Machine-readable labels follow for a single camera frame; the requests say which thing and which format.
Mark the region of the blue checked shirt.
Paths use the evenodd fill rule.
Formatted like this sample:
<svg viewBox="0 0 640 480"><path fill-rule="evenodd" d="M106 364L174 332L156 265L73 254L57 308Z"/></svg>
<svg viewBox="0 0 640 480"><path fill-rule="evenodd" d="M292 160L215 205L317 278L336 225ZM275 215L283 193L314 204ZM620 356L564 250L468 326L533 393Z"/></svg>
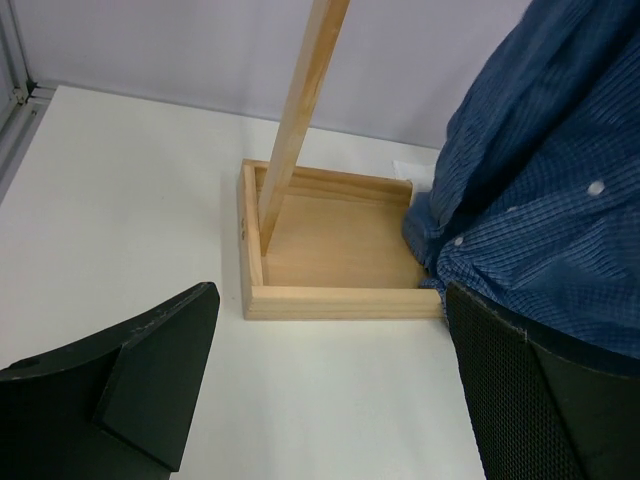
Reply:
<svg viewBox="0 0 640 480"><path fill-rule="evenodd" d="M451 117L403 236L458 283L639 354L639 5L534 1Z"/></svg>

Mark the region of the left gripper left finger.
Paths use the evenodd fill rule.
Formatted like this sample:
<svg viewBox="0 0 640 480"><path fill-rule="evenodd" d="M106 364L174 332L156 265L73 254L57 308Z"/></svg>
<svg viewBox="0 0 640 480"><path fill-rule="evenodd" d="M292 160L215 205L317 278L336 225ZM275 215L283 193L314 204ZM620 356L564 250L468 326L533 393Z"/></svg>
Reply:
<svg viewBox="0 0 640 480"><path fill-rule="evenodd" d="M1 371L4 479L167 479L179 471L220 307L201 282Z"/></svg>

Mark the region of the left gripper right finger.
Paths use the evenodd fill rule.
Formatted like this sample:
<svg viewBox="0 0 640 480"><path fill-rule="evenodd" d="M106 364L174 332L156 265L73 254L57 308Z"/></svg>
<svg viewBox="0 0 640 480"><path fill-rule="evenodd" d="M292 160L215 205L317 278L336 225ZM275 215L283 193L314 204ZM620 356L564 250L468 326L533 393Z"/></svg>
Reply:
<svg viewBox="0 0 640 480"><path fill-rule="evenodd" d="M489 479L636 479L639 361L459 283L446 320Z"/></svg>

